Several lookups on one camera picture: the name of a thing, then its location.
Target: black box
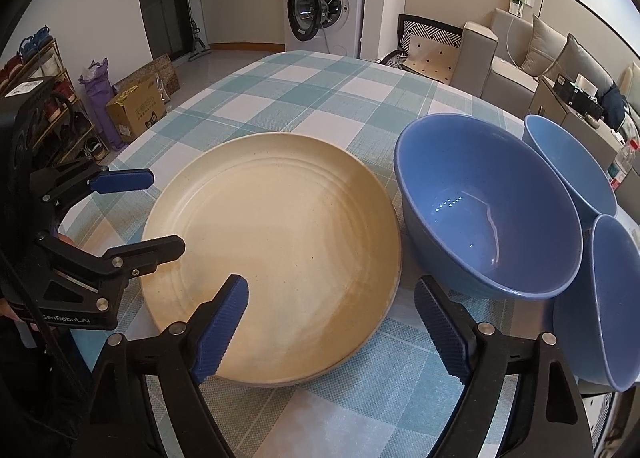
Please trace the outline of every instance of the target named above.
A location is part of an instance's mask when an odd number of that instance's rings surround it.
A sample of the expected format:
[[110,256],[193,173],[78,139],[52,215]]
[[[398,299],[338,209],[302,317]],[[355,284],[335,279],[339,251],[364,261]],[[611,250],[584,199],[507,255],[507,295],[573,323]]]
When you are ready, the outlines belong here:
[[604,113],[603,108],[598,105],[598,102],[594,102],[586,91],[562,75],[558,75],[554,92],[579,115],[590,115],[599,120]]

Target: blue bowl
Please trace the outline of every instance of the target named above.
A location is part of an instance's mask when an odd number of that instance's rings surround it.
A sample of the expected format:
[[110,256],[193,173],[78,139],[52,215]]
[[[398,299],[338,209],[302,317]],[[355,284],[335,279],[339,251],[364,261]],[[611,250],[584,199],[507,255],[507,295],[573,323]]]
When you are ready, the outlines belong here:
[[443,285],[536,300],[574,280],[582,258],[574,203],[511,133],[459,114],[420,118],[402,131],[394,163],[407,230]]
[[611,216],[599,216],[582,266],[556,298],[554,333],[579,378],[625,391],[640,373],[640,255]]
[[524,119],[522,139],[560,176],[587,230],[601,214],[615,216],[616,195],[595,158],[572,136],[548,118],[530,114]]

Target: plaid tablecloth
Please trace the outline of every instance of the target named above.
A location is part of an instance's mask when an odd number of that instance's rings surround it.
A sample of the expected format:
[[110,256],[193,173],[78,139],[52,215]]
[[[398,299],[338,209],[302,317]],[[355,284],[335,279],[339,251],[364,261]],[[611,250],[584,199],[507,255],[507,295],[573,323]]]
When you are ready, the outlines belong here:
[[[238,458],[424,458],[448,420],[462,386],[447,375],[413,303],[423,274],[401,214],[393,153],[407,124],[426,114],[457,112],[522,137],[521,120],[427,78],[345,57],[290,52],[260,60],[205,89],[146,131],[111,164],[150,168],[146,191],[93,194],[69,212],[62,229],[88,252],[139,241],[154,202],[185,165],[232,138],[292,131],[330,141],[361,159],[382,181],[398,212],[404,246],[398,296],[380,329],[354,357],[306,384],[243,388],[210,377],[201,386]],[[478,321],[511,329],[512,301],[452,293]],[[130,281],[117,331],[129,339],[155,335],[138,279]],[[110,332],[77,331],[90,366]],[[168,455],[181,456],[158,382],[150,378],[154,412]],[[515,378],[508,377],[483,457],[493,457],[509,414]]]

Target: purple bag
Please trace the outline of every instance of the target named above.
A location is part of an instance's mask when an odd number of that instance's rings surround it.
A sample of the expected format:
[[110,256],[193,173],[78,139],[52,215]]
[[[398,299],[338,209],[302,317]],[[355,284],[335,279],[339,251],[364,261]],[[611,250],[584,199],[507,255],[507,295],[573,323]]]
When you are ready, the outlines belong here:
[[89,102],[94,110],[95,118],[98,121],[96,127],[103,131],[111,147],[119,151],[124,147],[124,142],[107,113],[107,103],[115,96],[109,82],[108,64],[109,61],[107,59],[102,62],[95,62],[94,60],[89,69],[85,70],[85,73],[80,76],[79,82],[84,86],[86,95],[89,97]]

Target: ceramic plate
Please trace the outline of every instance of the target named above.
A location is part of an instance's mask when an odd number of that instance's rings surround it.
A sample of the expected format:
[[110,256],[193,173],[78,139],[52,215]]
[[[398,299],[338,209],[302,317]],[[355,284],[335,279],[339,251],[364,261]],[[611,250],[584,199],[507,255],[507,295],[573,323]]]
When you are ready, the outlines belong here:
[[348,152],[263,133],[206,152],[166,187],[143,239],[177,234],[180,260],[142,279],[159,329],[186,321],[232,273],[249,307],[218,369],[252,386],[321,375],[378,328],[401,270],[386,190]]

